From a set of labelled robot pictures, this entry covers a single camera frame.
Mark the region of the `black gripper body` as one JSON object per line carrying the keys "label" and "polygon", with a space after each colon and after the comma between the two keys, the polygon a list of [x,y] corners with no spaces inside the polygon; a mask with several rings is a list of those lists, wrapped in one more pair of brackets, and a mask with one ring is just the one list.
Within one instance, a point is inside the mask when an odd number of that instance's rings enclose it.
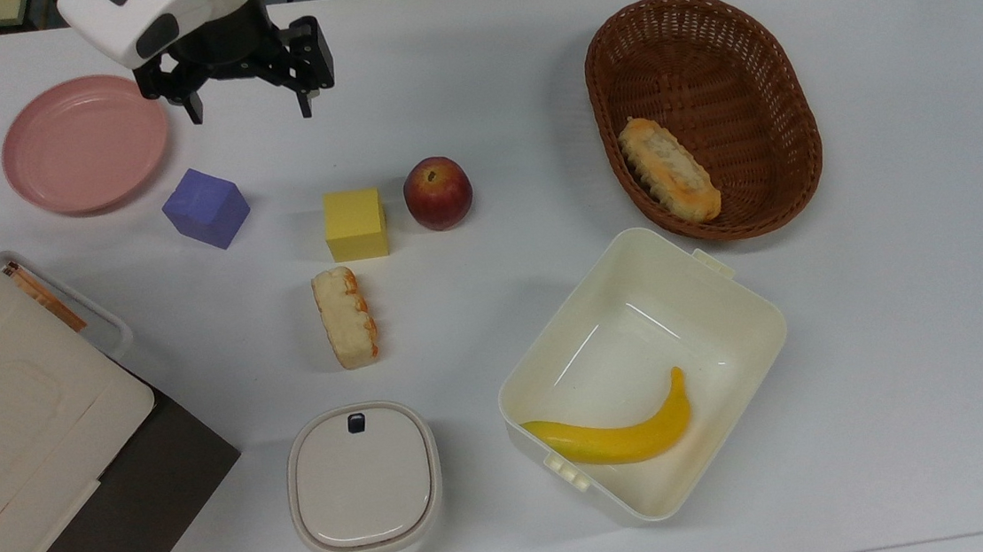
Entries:
{"label": "black gripper body", "polygon": [[335,84],[332,53],[318,19],[298,18],[287,28],[262,26],[213,29],[205,26],[173,43],[135,71],[147,99],[179,105],[209,79],[255,78],[296,93]]}

